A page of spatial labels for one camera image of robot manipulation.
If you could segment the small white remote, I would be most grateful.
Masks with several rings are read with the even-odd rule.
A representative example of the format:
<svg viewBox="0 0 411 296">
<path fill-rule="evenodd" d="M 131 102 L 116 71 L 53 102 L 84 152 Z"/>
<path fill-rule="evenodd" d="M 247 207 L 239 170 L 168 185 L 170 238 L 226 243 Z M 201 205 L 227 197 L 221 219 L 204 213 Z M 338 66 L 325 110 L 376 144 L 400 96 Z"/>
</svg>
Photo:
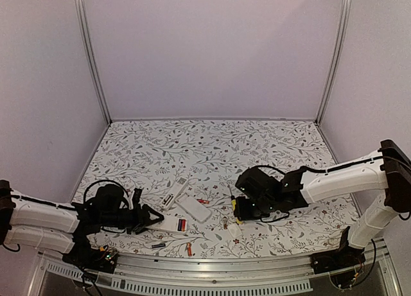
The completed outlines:
<svg viewBox="0 0 411 296">
<path fill-rule="evenodd" d="M 149 226 L 148 228 L 151 229 L 151 230 L 162 231 L 162 232 L 176 232 L 176 233 L 185 233 L 185 232 L 187 232 L 187 230 L 188 230 L 188 221 L 187 221 L 187 225 L 186 225 L 186 231 L 185 232 L 179 232 L 177 230 L 177 220 L 178 219 L 179 218 L 175 217 L 175 216 L 165 216 L 163 221 L 161 221 L 159 223 L 155 223 L 155 224 Z"/>
</svg>

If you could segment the long white remote with buttons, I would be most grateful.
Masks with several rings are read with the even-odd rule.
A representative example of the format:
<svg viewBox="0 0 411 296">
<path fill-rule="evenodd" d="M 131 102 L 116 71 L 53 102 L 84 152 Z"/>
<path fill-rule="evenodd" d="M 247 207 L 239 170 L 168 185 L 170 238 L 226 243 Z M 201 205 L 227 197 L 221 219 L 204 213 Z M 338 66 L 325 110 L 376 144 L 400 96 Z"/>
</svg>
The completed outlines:
<svg viewBox="0 0 411 296">
<path fill-rule="evenodd" d="M 176 201 L 177 197 L 185 190 L 187 184 L 187 178 L 178 178 L 170 187 L 168 192 L 164 195 L 163 199 L 160 202 L 160 208 L 164 211 L 168 211 Z"/>
</svg>

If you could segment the yellow handled screwdriver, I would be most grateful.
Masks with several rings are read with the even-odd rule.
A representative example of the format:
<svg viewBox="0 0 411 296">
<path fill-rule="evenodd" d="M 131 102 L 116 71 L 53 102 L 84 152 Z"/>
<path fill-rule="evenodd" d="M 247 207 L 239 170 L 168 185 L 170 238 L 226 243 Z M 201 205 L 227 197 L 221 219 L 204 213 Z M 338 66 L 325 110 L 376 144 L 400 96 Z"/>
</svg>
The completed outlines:
<svg viewBox="0 0 411 296">
<path fill-rule="evenodd" d="M 230 199 L 231 199 L 232 210 L 235 211 L 236 198 L 235 198 L 234 194 L 232 193 L 232 189 L 231 189 L 230 185 L 228 185 L 227 187 L 229 189 L 229 196 L 230 196 Z"/>
</svg>

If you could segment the white battery cover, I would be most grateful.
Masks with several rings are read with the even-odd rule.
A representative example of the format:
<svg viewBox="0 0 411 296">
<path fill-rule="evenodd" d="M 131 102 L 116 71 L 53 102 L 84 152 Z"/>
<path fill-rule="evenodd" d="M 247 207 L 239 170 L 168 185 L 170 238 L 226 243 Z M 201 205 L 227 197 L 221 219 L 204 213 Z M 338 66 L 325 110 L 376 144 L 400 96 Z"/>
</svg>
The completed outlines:
<svg viewBox="0 0 411 296">
<path fill-rule="evenodd" d="M 232 223 L 232 224 L 228 225 L 227 230 L 229 231 L 229 234 L 233 238 L 238 238 L 242 235 L 242 231 L 239 228 L 239 225 L 237 223 Z"/>
</svg>

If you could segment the white remote control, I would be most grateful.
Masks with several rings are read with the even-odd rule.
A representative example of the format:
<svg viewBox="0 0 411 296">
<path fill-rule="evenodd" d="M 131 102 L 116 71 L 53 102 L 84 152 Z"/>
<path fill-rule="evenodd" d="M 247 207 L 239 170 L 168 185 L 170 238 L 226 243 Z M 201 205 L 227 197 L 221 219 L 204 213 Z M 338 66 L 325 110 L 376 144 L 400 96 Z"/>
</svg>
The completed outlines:
<svg viewBox="0 0 411 296">
<path fill-rule="evenodd" d="M 180 195 L 176 199 L 176 203 L 198 223 L 206 222 L 212 215 L 207 207 L 186 193 Z"/>
</svg>

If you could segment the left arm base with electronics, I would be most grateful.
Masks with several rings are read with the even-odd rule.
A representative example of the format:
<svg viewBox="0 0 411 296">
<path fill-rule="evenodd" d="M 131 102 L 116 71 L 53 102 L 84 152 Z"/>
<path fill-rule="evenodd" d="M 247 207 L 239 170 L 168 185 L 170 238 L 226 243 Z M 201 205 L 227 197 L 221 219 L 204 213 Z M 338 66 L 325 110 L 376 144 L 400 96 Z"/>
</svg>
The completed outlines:
<svg viewBox="0 0 411 296">
<path fill-rule="evenodd" d="M 113 274 L 118 260 L 118 250 L 108 245 L 94 248 L 87 238 L 75 242 L 68 253 L 62 254 L 62 261 L 81 270 L 95 270 Z"/>
</svg>

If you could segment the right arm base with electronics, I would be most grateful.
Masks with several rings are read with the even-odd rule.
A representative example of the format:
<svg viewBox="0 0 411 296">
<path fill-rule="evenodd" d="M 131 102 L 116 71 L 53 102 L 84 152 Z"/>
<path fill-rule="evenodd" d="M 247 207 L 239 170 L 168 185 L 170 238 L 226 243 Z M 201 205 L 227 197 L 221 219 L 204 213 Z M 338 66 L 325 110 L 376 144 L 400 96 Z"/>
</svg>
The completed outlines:
<svg viewBox="0 0 411 296">
<path fill-rule="evenodd" d="M 354 266 L 360 267 L 359 270 L 351 269 L 331 275 L 331 283 L 341 290 L 354 286 L 365 263 L 364 248 L 354 248 L 349 244 L 349 229 L 350 227 L 347 227 L 343 230 L 338 248 L 317 252 L 310 256 L 310 266 L 315 274 L 334 272 Z"/>
</svg>

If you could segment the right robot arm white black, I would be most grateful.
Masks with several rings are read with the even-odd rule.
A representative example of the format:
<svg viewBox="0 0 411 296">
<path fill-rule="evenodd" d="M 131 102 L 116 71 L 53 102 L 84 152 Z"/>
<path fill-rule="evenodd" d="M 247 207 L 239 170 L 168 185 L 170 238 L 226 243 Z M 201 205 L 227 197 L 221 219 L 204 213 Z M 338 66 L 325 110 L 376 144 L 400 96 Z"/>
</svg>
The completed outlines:
<svg viewBox="0 0 411 296">
<path fill-rule="evenodd" d="M 282 179 L 263 172 L 264 166 L 245 170 L 235 183 L 242 196 L 235 199 L 240 221 L 260 220 L 271 213 L 305 208 L 320 200 L 368 190 L 380 190 L 364 215 L 341 236 L 332 262 L 345 268 L 370 240 L 396 216 L 410 212 L 410 159 L 387 139 L 380 148 L 359 159 L 324 169 L 302 166 L 282 173 Z"/>
</svg>

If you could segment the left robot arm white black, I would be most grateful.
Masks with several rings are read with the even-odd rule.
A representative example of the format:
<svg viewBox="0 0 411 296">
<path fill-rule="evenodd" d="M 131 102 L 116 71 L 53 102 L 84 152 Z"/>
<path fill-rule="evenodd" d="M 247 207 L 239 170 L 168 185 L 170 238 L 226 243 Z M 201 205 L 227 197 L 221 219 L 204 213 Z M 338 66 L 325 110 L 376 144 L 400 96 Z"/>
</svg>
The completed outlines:
<svg viewBox="0 0 411 296">
<path fill-rule="evenodd" d="M 102 228 L 139 234 L 160 223 L 164 216 L 142 205 L 142 190 L 130 195 L 114 180 L 97 180 L 93 197 L 81 203 L 59 204 L 14 191 L 1 181 L 1 244 L 27 245 L 70 254 L 81 266 L 91 266 L 96 257 L 89 235 Z"/>
</svg>

